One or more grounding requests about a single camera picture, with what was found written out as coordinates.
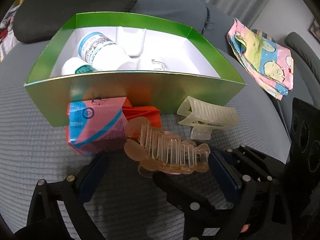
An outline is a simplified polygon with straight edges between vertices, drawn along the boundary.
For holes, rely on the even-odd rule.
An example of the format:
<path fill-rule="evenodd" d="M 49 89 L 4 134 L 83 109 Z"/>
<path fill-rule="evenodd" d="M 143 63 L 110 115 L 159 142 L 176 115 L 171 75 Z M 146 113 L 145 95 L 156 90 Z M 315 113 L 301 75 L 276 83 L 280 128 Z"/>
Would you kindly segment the person's hand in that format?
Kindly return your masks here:
<path fill-rule="evenodd" d="M 249 224 L 245 224 L 241 230 L 241 233 L 246 232 L 249 228 Z"/>

